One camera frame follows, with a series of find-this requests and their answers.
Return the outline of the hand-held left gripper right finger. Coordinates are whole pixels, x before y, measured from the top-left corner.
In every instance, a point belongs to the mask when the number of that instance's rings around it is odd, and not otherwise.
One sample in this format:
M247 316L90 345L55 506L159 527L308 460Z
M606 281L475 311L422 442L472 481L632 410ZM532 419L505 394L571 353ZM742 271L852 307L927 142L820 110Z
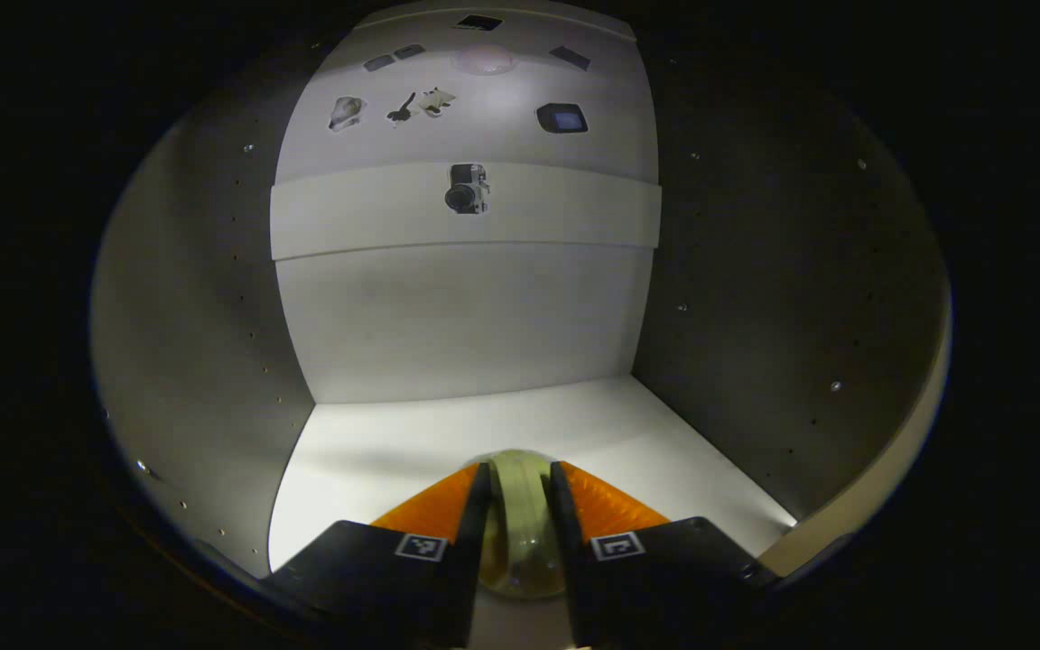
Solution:
M721 649L780 581L710 519L670 521L570 462L549 509L580 647Z

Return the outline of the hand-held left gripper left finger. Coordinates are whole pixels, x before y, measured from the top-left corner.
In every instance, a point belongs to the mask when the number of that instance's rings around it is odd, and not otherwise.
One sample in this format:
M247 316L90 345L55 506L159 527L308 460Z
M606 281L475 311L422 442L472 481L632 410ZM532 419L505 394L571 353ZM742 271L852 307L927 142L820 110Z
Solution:
M471 465L417 495L431 522L338 521L265 584L326 649L467 647L491 499L488 465Z

